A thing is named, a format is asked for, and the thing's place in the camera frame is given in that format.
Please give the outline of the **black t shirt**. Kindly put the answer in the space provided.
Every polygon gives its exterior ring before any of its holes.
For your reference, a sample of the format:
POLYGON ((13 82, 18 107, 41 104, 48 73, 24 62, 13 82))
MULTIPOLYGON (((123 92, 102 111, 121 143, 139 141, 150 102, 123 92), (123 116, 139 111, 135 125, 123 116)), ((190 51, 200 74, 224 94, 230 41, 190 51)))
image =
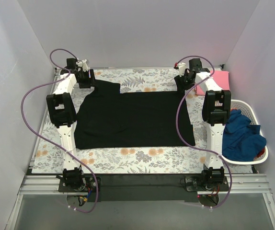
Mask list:
POLYGON ((193 125, 183 92, 120 92, 120 84, 97 80, 77 113, 80 150, 194 146, 193 125))

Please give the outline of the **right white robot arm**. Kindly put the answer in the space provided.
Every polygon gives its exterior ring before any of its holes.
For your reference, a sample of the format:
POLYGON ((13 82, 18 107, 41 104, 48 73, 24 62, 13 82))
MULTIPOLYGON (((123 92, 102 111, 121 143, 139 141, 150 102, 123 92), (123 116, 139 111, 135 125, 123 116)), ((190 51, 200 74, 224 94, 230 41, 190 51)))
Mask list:
POLYGON ((212 78, 215 71, 202 66, 201 56, 189 56, 189 63, 175 63, 179 74, 174 78, 178 91, 188 94, 200 87, 205 94, 202 119, 206 125, 206 159, 200 174, 185 177, 181 184, 187 191, 205 190, 211 194, 220 187, 228 188, 222 157, 222 142, 225 125, 230 117, 231 92, 222 89, 212 78))

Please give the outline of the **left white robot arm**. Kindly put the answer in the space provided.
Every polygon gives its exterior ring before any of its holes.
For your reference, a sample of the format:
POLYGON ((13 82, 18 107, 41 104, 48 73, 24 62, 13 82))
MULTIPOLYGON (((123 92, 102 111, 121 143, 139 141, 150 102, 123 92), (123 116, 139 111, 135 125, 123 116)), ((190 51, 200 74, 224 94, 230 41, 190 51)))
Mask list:
POLYGON ((74 191, 83 191, 86 180, 83 170, 76 157, 74 140, 77 113, 72 101, 71 93, 77 83, 80 88, 91 88, 95 85, 94 72, 88 67, 87 60, 68 58, 65 70, 60 72, 60 79, 56 90, 46 97, 51 123, 56 127, 61 141, 61 147, 69 153, 63 156, 63 172, 60 180, 66 187, 74 191))

